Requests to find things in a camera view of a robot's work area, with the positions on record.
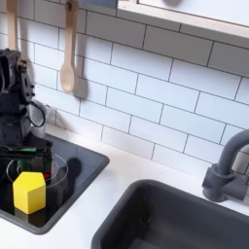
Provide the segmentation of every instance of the black sink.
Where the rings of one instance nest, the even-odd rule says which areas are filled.
[[[132,184],[92,249],[248,249],[249,217],[156,181]]]

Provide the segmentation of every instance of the cable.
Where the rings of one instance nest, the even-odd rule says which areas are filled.
[[[33,122],[32,122],[32,120],[30,119],[30,117],[28,117],[28,119],[30,120],[30,122],[34,125],[34,126],[36,126],[36,127],[42,127],[43,125],[44,125],[44,123],[45,123],[45,121],[46,121],[46,114],[45,114],[45,111],[39,106],[39,105],[37,105],[35,102],[33,102],[33,101],[31,101],[30,102],[30,105],[32,105],[32,106],[34,106],[35,108],[37,108],[37,109],[39,109],[40,111],[41,111],[41,113],[42,113],[42,115],[43,115],[43,121],[42,121],[42,123],[40,124],[40,125],[37,125],[37,124],[34,124]]]

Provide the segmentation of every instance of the faucet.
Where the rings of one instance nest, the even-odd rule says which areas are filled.
[[[243,200],[248,192],[249,176],[242,179],[231,169],[238,152],[249,144],[249,129],[243,130],[226,144],[218,163],[207,169],[202,187],[204,196],[214,202],[228,198]]]

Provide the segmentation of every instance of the yellow cube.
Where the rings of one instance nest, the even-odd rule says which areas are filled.
[[[13,184],[14,206],[32,214],[46,206],[46,183],[42,173],[22,172]]]

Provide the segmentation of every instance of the wooden spoon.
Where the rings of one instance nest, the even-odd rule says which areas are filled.
[[[12,51],[18,49],[17,0],[7,0],[8,14],[8,47]]]
[[[79,4],[77,0],[67,0],[66,31],[65,31],[65,58],[60,69],[60,83],[66,93],[71,93],[76,86],[77,72],[74,65],[76,25]]]

